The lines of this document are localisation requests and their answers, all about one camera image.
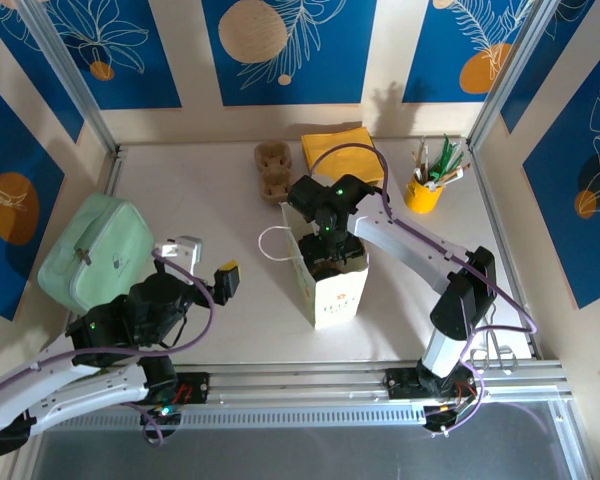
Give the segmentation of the yellow stirrer holder cup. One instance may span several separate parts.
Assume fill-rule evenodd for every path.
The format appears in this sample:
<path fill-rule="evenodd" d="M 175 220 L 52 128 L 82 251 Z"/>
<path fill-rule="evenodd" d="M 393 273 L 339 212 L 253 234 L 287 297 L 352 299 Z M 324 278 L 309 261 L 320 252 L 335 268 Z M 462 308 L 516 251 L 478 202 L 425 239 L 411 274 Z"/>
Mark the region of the yellow stirrer holder cup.
<path fill-rule="evenodd" d="M 413 212 L 427 214 L 434 210 L 443 190 L 443 186 L 422 183 L 420 175 L 414 172 L 410 182 L 406 185 L 404 201 Z"/>

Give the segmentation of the mint green zip pouch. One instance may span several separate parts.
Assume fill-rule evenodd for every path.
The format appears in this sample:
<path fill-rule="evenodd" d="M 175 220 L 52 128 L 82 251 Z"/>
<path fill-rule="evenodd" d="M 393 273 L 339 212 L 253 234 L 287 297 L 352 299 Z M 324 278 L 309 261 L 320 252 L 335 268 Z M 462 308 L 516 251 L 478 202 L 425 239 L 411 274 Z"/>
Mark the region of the mint green zip pouch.
<path fill-rule="evenodd" d="M 68 223 L 38 272 L 44 292 L 77 315 L 126 294 L 154 247 L 135 206 L 94 193 Z"/>

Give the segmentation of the white paper takeout bag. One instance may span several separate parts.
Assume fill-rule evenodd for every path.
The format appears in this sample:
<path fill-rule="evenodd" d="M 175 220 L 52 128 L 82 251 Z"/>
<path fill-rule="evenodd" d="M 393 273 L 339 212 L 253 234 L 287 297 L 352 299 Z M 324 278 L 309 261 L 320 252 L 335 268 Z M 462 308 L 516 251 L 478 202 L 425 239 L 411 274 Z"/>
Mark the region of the white paper takeout bag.
<path fill-rule="evenodd" d="M 342 270 L 338 276 L 316 282 L 302 257 L 298 241 L 317 227 L 306 222 L 288 203 L 280 205 L 279 225 L 264 229 L 258 236 L 260 253 L 270 261 L 292 265 L 296 282 L 306 305 L 306 317 L 313 329 L 346 323 L 358 311 L 369 271 L 369 254 L 364 244 L 362 256 L 336 263 Z"/>

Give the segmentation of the green plastic stirrer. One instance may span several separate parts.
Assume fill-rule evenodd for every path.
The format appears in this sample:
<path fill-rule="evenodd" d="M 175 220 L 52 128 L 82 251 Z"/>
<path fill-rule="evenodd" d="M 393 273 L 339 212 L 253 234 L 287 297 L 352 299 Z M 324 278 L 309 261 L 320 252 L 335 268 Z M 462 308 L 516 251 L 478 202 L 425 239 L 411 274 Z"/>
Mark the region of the green plastic stirrer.
<path fill-rule="evenodd" d="M 441 176 L 443 176 L 444 174 L 448 173 L 451 170 L 453 162 L 455 161 L 456 157 L 459 155 L 459 152 L 460 152 L 460 144 L 458 142 L 450 143 L 449 150 L 447 152 L 448 157 L 447 157 L 447 164 L 446 164 L 445 171 L 438 178 L 433 178 L 434 180 L 439 179 Z"/>
<path fill-rule="evenodd" d="M 429 163 L 429 176 L 431 178 L 438 178 L 445 171 L 449 146 L 449 137 L 445 135 L 443 143 Z"/>

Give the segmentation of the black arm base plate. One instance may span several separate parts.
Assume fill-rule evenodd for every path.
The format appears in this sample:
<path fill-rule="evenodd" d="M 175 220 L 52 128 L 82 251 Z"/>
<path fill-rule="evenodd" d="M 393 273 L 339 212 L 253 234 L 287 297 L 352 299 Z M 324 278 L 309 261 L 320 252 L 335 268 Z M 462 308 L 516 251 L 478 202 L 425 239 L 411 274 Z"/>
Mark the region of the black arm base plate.
<path fill-rule="evenodd" d="M 176 405 L 201 405 L 207 402 L 210 375 L 207 372 L 178 374 L 172 403 Z"/>
<path fill-rule="evenodd" d="M 404 367 L 387 369 L 383 386 L 391 400 L 458 400 L 477 396 L 473 380 L 473 374 L 461 366 L 447 377 L 437 377 L 415 367 Z"/>

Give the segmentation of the aluminium corner post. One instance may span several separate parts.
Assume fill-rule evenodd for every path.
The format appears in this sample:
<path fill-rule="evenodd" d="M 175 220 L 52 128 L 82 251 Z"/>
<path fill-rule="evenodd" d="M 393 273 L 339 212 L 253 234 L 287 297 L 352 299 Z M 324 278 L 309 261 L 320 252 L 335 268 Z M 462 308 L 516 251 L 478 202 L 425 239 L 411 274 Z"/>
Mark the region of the aluminium corner post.
<path fill-rule="evenodd" d="M 91 90 L 44 7 L 37 0 L 14 2 L 27 29 L 80 115 L 89 124 L 104 150 L 116 157 L 120 145 L 114 139 Z"/>
<path fill-rule="evenodd" d="M 533 0 L 531 11 L 504 62 L 503 69 L 496 78 L 481 110 L 466 137 L 467 148 L 474 154 L 484 142 L 498 117 L 500 110 L 510 95 L 533 53 L 544 29 L 552 16 L 559 0 Z"/>

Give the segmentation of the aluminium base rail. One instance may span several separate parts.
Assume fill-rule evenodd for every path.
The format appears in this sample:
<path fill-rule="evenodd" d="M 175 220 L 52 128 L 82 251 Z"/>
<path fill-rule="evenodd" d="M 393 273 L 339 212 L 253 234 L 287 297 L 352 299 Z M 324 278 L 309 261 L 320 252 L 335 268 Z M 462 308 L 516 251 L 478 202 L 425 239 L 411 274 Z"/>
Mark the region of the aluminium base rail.
<path fill-rule="evenodd" d="M 472 400 L 528 403 L 571 401 L 573 392 L 566 374 L 557 361 L 523 360 L 511 374 L 476 370 L 472 384 L 473 399 L 391 400 L 383 379 L 389 368 L 415 367 L 412 361 L 326 362 L 326 363 L 253 363 L 253 364 L 181 364 L 183 372 L 207 372 L 210 375 L 207 402 L 201 405 L 220 408 L 291 408 L 323 406 L 411 405 L 415 408 L 460 405 Z M 174 387 L 144 400 L 144 405 L 173 404 Z"/>

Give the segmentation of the black controller board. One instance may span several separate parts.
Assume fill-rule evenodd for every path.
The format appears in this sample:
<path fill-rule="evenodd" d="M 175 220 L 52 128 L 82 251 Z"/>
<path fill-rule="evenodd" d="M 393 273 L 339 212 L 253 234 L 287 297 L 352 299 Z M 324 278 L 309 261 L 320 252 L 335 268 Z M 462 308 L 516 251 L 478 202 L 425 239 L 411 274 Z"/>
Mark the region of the black controller board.
<path fill-rule="evenodd" d="M 179 428 L 181 420 L 177 405 L 158 405 L 140 416 L 140 425 L 145 440 L 157 446 Z"/>
<path fill-rule="evenodd" d="M 480 400 L 472 400 L 460 405 L 425 406 L 424 428 L 430 432 L 432 438 L 448 437 L 450 432 L 469 421 L 480 406 Z"/>

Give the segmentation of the stack of yellow napkins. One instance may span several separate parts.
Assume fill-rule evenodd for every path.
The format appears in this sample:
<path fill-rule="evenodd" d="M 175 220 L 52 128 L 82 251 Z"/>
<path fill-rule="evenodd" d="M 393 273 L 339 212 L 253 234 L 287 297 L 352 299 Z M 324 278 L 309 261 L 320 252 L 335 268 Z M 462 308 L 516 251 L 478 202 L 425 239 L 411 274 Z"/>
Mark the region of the stack of yellow napkins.
<path fill-rule="evenodd" d="M 373 147 L 373 141 L 365 127 L 339 133 L 303 135 L 302 146 L 309 169 L 327 151 L 349 143 Z M 375 153 L 359 147 L 346 147 L 328 155 L 313 172 L 332 182 L 351 174 L 368 184 L 378 184 L 384 179 L 384 171 Z"/>

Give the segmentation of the stack of pulp cup carriers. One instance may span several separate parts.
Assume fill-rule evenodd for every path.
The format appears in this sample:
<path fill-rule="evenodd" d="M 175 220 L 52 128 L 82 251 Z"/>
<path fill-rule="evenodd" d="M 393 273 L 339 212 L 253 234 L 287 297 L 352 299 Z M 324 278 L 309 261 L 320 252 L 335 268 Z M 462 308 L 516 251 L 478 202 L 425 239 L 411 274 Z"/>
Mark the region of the stack of pulp cup carriers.
<path fill-rule="evenodd" d="M 254 148 L 254 161 L 259 172 L 259 193 L 270 205 L 287 201 L 292 185 L 292 157 L 286 142 L 259 143 Z"/>

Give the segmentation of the paper wrapped stir stick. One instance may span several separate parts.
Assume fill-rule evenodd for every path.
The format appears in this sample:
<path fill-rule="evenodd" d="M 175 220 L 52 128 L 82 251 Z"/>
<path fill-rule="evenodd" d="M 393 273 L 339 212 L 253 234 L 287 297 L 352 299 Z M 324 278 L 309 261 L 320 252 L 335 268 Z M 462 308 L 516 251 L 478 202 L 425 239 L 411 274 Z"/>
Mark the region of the paper wrapped stir stick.
<path fill-rule="evenodd" d="M 441 176 L 438 179 L 438 181 L 436 182 L 436 186 L 442 188 L 458 179 L 461 179 L 464 176 L 465 172 L 467 170 L 469 170 L 470 168 L 471 168 L 471 163 L 467 163 L 465 165 L 458 166 L 451 172 Z"/>

